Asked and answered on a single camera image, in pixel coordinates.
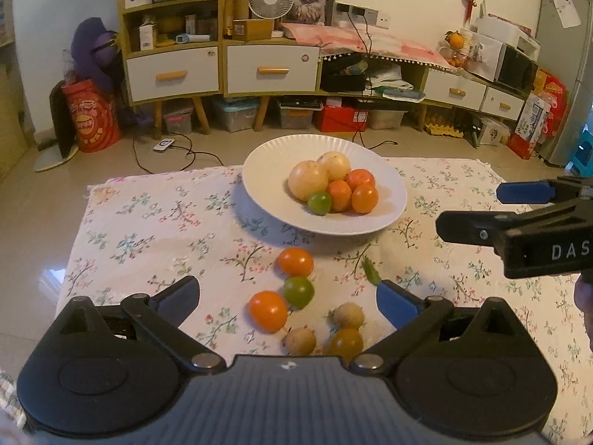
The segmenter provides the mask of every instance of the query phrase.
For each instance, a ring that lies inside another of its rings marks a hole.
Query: tablecloth
[[[73,245],[58,311],[73,296],[117,304],[132,293],[156,294],[182,276],[201,285],[197,310],[181,329],[230,362],[237,353],[284,354],[291,327],[315,331],[318,348],[335,329],[337,306],[362,306],[365,347],[393,331],[379,313],[362,269],[368,256],[383,278],[421,298],[440,294],[460,306],[501,296],[512,306],[554,370],[558,399],[544,429],[555,443],[593,428],[593,353],[573,303],[576,275],[509,280],[492,249],[444,243],[435,219],[444,210],[526,211],[503,206],[503,180],[490,166],[464,159],[388,159],[408,190],[407,208],[387,229],[367,236],[313,235],[275,220],[247,196],[241,167],[113,179],[90,188]],[[285,330],[260,332],[245,312],[250,297],[280,290],[281,249],[298,246],[315,259],[315,297],[290,311]]]

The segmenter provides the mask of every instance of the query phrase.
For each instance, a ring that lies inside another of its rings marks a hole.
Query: refrigerator
[[[572,0],[581,24],[563,28],[554,0],[541,0],[536,40],[541,44],[537,64],[566,85],[568,106],[557,135],[547,139],[540,156],[565,166],[576,148],[593,104],[593,3]]]

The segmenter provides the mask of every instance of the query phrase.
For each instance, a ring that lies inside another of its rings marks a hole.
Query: white drawer
[[[486,86],[459,75],[430,69],[424,93],[429,100],[479,110]]]
[[[227,52],[227,93],[315,91],[319,47],[241,45]]]
[[[218,47],[175,50],[126,63],[134,102],[218,90]]]
[[[523,109],[524,101],[492,87],[486,90],[486,97],[480,109],[484,114],[517,120]]]

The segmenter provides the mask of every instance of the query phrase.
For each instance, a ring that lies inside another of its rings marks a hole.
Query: white plate
[[[315,216],[290,195],[287,181],[292,168],[301,161],[316,161],[329,151],[342,152],[353,169],[367,169],[375,176],[379,203],[370,214]],[[327,135],[289,135],[260,145],[245,161],[243,183],[251,199],[268,214],[317,234],[354,236],[379,231],[399,218],[407,202],[399,173],[382,157]]]

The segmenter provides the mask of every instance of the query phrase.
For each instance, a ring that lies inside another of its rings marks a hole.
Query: wooden leg
[[[428,105],[423,105],[422,103],[419,105],[420,111],[418,112],[418,119],[416,120],[416,130],[422,132],[426,123],[426,111],[428,110]]]
[[[253,124],[253,130],[261,132],[263,130],[263,120],[266,118],[266,112],[268,112],[268,104],[270,103],[270,96],[264,95],[260,106],[257,109],[256,122]]]
[[[202,133],[208,135],[210,133],[210,124],[208,123],[206,112],[204,112],[202,97],[194,97],[192,100],[193,106],[196,108],[196,114],[198,114],[198,120],[202,126]]]
[[[154,140],[162,138],[162,101],[154,102]]]

